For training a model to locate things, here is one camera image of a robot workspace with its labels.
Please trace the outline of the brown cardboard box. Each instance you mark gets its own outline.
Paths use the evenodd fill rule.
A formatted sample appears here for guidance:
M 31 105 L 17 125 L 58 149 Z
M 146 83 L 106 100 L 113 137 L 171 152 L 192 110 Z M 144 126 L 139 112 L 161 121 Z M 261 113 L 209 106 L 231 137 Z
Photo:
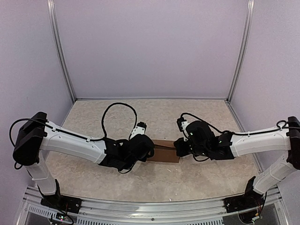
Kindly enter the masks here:
M 152 140 L 155 144 L 154 156 L 148 158 L 148 161 L 178 163 L 180 157 L 176 154 L 174 141 L 169 140 Z

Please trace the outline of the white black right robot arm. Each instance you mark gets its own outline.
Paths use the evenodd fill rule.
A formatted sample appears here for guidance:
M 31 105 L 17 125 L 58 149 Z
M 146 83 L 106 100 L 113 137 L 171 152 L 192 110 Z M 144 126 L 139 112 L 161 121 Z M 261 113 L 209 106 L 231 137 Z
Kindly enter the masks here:
M 245 155 L 275 156 L 269 160 L 269 167 L 251 178 L 240 197 L 240 204 L 250 208 L 258 197 L 300 168 L 300 121 L 295 117 L 280 120 L 274 127 L 250 132 L 220 131 L 212 124 L 196 117 L 188 122 L 183 113 L 177 119 L 179 131 L 183 134 L 174 142 L 176 154 L 206 157 L 210 160 L 232 160 Z

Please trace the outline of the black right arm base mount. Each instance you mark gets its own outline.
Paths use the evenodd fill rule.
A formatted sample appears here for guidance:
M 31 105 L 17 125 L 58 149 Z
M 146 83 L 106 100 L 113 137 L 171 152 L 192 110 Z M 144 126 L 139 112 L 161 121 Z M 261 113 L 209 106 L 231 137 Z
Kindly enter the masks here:
M 227 213 L 246 210 L 258 206 L 262 206 L 264 203 L 263 195 L 250 193 L 232 196 L 223 200 Z

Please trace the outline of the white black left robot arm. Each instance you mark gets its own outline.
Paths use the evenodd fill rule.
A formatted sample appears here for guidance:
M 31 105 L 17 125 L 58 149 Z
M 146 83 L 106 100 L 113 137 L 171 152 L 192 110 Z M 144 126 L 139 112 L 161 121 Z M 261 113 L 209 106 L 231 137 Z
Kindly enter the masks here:
M 93 138 L 74 133 L 47 119 L 44 112 L 14 122 L 24 124 L 14 141 L 13 159 L 25 167 L 42 195 L 53 207 L 62 208 L 66 199 L 43 159 L 43 152 L 55 152 L 83 158 L 99 166 L 129 171 L 136 162 L 154 155 L 154 142 L 145 134 L 146 124 L 137 123 L 128 139 Z

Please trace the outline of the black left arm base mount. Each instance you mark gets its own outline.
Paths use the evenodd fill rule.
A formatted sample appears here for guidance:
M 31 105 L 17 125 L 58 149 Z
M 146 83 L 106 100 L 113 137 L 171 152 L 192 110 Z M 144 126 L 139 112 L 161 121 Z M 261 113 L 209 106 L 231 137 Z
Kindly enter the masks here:
M 81 204 L 82 199 L 65 195 L 46 195 L 41 200 L 43 206 L 75 214 L 79 213 Z

